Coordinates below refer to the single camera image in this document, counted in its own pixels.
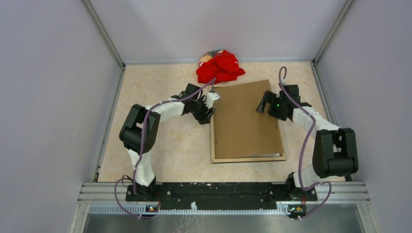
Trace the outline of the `landscape photo print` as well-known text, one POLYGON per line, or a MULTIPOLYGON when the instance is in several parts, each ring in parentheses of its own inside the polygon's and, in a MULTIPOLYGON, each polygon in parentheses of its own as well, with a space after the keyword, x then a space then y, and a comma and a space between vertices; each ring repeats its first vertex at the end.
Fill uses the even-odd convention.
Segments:
POLYGON ((282 153, 271 153, 271 154, 261 154, 258 155, 253 153, 252 157, 262 158, 262 157, 282 157, 282 153))

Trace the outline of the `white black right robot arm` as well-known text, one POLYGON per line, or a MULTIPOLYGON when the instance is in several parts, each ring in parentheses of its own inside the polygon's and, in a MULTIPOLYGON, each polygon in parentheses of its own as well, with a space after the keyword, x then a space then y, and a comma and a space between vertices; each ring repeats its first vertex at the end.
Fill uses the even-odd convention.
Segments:
POLYGON ((307 133, 299 155, 298 170, 286 181, 285 194, 298 200, 314 186, 327 181, 328 177, 344 177, 359 169, 356 134, 351 128, 341 128, 321 116, 312 105, 302 102, 298 85, 285 85, 277 94, 265 91, 256 111, 278 120, 290 120, 307 133), (315 140, 312 163, 303 167, 303 155, 309 138, 315 140))

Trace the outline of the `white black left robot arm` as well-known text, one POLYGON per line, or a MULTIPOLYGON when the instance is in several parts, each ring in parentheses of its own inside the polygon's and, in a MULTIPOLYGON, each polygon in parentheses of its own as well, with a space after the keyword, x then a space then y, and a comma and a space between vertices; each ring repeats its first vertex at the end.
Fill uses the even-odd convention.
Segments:
POLYGON ((220 95, 211 89, 189 83, 184 91, 154 105, 131 107, 120 130, 119 138, 127 149, 133 165, 132 193, 143 200, 151 200, 156 193, 151 150, 158 128, 173 117, 191 114, 199 124, 209 124, 215 113, 214 104, 220 95))

